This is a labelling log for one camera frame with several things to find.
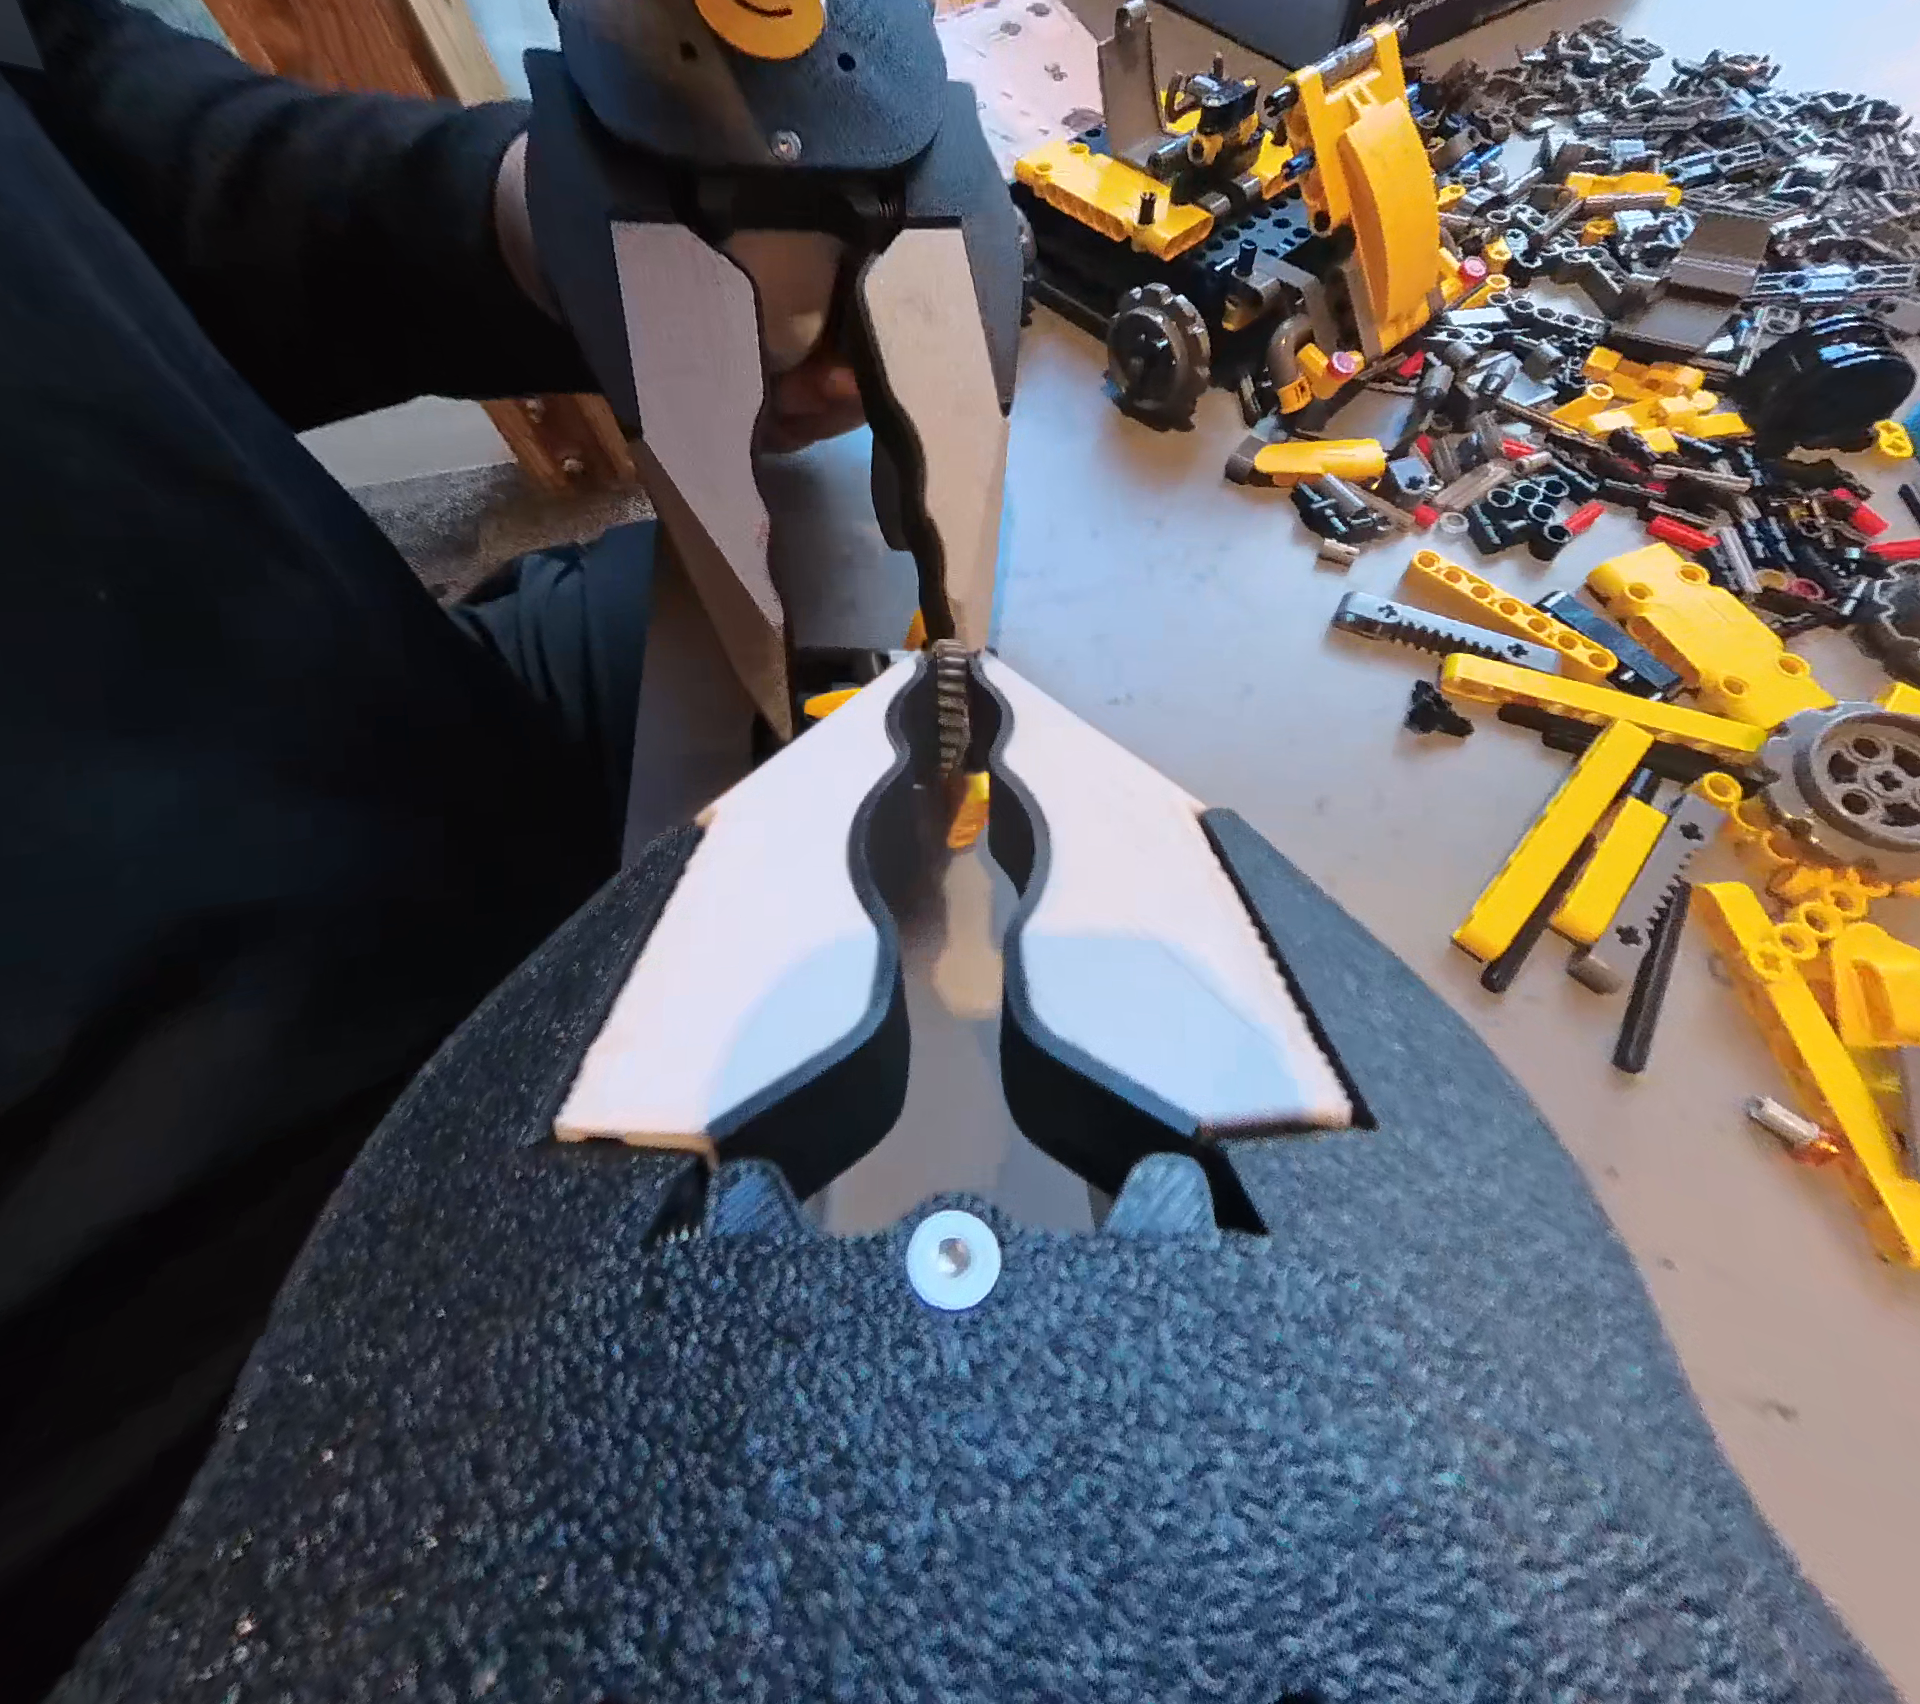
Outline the yellow curved panel piece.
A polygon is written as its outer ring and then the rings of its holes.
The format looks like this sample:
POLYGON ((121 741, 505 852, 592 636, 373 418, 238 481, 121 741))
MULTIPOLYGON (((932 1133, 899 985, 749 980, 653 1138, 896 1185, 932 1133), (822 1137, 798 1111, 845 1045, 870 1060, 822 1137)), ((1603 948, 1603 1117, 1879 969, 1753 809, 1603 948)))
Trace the yellow curved panel piece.
POLYGON ((1386 447, 1371 436, 1266 440, 1248 434, 1222 470, 1231 485, 1248 490, 1293 490, 1322 481, 1364 489, 1382 481, 1386 465, 1386 447))

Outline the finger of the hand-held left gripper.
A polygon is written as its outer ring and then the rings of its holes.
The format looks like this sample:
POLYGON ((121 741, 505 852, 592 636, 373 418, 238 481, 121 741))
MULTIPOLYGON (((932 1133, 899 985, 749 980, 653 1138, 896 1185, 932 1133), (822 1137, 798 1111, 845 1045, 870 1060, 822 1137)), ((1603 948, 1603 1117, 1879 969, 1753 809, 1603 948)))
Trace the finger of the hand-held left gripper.
POLYGON ((766 381, 755 283, 682 224, 615 222, 610 245, 647 487, 739 684, 790 741, 789 620, 757 476, 766 381))
POLYGON ((854 284, 856 368, 924 634, 990 646, 1011 420, 960 229, 905 229, 854 284))

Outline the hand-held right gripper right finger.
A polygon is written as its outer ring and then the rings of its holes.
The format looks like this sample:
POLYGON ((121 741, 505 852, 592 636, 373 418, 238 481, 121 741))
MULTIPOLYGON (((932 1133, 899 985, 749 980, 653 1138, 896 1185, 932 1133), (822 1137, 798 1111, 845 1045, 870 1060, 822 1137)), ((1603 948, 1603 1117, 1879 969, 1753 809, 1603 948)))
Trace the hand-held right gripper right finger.
POLYGON ((976 662, 1011 1008, 1068 1082, 1201 1141, 1357 1106, 1204 828, 1204 804, 996 656, 976 662))

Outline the light grey desk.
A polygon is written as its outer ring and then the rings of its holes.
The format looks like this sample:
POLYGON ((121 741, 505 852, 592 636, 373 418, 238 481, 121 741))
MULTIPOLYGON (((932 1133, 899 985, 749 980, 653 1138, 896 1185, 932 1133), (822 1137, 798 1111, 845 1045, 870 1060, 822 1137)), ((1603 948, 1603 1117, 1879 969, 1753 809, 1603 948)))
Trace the light grey desk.
MULTIPOLYGON (((1916 111, 1916 0, 1551 0, 1436 61, 1506 63, 1617 19, 1670 52, 1764 55, 1788 89, 1916 111)), ((1122 420, 1103 352, 1049 311, 1022 334, 996 643, 1007 662, 1215 806, 1242 814, 1472 1021, 1535 1098, 1638 1261, 1723 1449, 1768 1523, 1906 1700, 1916 1700, 1916 1274, 1879 1256, 1838 1166, 1788 1158, 1746 1117, 1812 1106, 1689 926, 1649 1069, 1613 1066, 1625 998, 1569 977, 1548 938, 1502 995, 1453 928, 1551 795, 1562 761, 1476 716, 1471 741, 1405 730, 1414 653, 1331 630, 1348 581, 1284 497, 1222 468, 1235 399, 1190 432, 1122 420)), ((824 562, 811 643, 873 640, 906 611, 868 529, 867 440, 776 461, 789 561, 824 562)), ((918 1036, 905 1117, 808 1211, 837 1234, 979 1192, 1033 1227, 1091 1196, 1019 1137, 990 1060, 1013 899, 983 852, 910 945, 918 1036)))

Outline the pile of loose building pieces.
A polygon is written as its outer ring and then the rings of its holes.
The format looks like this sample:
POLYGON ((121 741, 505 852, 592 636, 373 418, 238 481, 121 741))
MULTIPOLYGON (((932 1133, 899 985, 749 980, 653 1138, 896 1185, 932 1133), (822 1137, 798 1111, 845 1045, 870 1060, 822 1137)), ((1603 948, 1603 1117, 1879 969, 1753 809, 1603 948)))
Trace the pile of loose building pieces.
POLYGON ((1864 453, 1754 450, 1730 389, 1852 313, 1916 366, 1916 113, 1795 89, 1766 55, 1664 50, 1613 21, 1515 61, 1405 64, 1469 289, 1320 420, 1251 436, 1386 447, 1380 481, 1288 493, 1316 556, 1436 535, 1382 598, 1559 653, 1425 681, 1570 756, 1453 930, 1504 993, 1544 940, 1620 997, 1613 1069, 1654 1052, 1689 926, 1810 1105, 1754 1096, 1836 1166, 1877 1253, 1916 1270, 1916 877, 1809 861, 1763 798, 1791 716, 1916 716, 1916 386, 1864 453))

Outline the grey gear block assembly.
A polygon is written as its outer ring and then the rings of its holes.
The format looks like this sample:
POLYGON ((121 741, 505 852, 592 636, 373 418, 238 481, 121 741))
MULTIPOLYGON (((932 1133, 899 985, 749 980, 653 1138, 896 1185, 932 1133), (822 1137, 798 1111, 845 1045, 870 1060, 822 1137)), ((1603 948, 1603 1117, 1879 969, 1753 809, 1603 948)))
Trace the grey gear block assembly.
POLYGON ((924 646, 932 683, 939 781, 946 811, 945 848, 973 852, 990 827, 994 777, 974 742, 974 654, 957 638, 924 646))

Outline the yellow black toy vehicle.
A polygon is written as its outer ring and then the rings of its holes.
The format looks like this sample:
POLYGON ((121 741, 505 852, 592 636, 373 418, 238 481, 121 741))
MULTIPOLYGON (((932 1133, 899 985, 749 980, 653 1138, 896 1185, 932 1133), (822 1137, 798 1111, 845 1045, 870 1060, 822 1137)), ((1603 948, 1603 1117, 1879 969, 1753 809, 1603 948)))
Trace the yellow black toy vehicle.
POLYGON ((1401 19, 1277 84, 1160 78, 1146 0, 1096 47, 1101 113, 1015 165, 1035 297, 1106 347, 1116 408, 1186 430, 1313 425, 1469 290, 1445 239, 1401 19))

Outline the person's left forearm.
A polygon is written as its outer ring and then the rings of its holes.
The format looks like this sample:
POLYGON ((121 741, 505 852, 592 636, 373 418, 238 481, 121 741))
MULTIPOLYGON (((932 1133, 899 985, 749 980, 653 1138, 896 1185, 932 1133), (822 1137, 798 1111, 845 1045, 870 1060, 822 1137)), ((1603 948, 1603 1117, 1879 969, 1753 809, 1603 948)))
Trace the person's left forearm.
POLYGON ((597 389, 502 234, 529 102, 462 106, 260 72, 129 0, 16 0, 39 67, 4 69, 4 222, 76 186, 88 248, 129 240, 132 308, 181 308, 291 428, 421 396, 597 389))

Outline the yellow frame block assembly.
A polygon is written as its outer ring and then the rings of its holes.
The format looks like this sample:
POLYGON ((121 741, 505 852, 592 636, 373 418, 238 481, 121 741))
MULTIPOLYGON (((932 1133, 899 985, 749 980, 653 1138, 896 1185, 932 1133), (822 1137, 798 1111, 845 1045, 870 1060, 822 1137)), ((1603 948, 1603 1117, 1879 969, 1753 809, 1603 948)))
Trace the yellow frame block assembly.
POLYGON ((790 684, 796 728, 808 730, 875 684, 900 656, 927 646, 924 614, 912 612, 905 634, 890 646, 802 645, 792 654, 790 684))

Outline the person's left hand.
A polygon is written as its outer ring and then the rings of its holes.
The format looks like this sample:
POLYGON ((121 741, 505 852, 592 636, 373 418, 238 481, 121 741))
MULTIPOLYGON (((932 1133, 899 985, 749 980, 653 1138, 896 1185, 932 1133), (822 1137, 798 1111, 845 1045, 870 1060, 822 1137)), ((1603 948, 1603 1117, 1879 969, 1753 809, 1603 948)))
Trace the person's left hand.
POLYGON ((727 252, 759 301, 772 396, 763 448, 790 455, 863 428, 858 381, 837 343, 847 245, 822 230, 744 229, 727 252))

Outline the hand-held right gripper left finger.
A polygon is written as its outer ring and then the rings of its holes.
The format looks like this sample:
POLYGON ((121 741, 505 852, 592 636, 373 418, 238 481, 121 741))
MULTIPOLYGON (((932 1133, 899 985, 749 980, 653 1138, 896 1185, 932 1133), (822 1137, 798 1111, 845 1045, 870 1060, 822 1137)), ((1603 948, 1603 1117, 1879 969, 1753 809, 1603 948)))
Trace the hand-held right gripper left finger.
POLYGON ((910 1056, 883 872, 915 848, 932 772, 932 659, 900 656, 709 804, 554 1138, 867 1158, 900 1120, 910 1056))

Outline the black rubber tyre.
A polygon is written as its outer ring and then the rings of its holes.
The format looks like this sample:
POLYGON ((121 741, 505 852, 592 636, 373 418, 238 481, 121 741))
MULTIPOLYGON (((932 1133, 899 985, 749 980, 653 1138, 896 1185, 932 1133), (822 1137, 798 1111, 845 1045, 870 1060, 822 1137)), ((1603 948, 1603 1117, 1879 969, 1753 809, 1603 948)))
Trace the black rubber tyre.
POLYGON ((1771 343, 1730 386, 1753 450, 1864 453, 1916 389, 1916 366, 1872 316, 1836 313, 1771 343))

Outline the person's black top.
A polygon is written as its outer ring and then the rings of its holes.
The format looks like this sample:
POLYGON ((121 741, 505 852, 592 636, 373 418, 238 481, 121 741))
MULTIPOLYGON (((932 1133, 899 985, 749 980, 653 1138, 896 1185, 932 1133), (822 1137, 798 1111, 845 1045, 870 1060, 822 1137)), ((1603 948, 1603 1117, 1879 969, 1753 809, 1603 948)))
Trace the person's black top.
POLYGON ((396 1094, 613 872, 548 713, 70 183, 4 222, 4 1700, 396 1094))

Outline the instruction booklet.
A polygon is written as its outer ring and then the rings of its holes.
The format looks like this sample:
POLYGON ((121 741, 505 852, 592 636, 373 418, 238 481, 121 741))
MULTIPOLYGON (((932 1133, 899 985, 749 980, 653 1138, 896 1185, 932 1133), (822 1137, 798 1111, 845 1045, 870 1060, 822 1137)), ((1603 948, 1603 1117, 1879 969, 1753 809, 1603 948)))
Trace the instruction booklet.
POLYGON ((1096 41, 1065 0, 931 0, 946 72, 968 84, 1011 179, 1041 147, 1101 120, 1096 41))

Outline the grey toothed rack piece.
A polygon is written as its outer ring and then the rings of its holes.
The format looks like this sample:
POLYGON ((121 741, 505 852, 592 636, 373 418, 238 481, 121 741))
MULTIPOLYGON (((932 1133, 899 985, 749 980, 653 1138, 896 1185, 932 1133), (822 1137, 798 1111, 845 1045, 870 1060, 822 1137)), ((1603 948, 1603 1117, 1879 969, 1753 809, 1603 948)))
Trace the grey toothed rack piece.
POLYGON ((1399 643, 1431 656, 1462 654, 1546 677, 1557 677, 1562 662, 1562 654, 1548 645, 1363 590, 1351 590, 1339 601, 1331 627, 1348 636, 1399 643))

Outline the grey wheel hub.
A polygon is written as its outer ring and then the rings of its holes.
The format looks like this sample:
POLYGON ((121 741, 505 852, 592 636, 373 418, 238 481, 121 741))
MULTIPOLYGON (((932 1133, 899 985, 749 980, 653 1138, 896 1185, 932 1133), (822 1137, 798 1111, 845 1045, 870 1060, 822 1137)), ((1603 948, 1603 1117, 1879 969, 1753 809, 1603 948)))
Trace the grey wheel hub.
POLYGON ((1809 862, 1918 877, 1918 716, 1872 703, 1809 709, 1757 754, 1761 798, 1809 862))

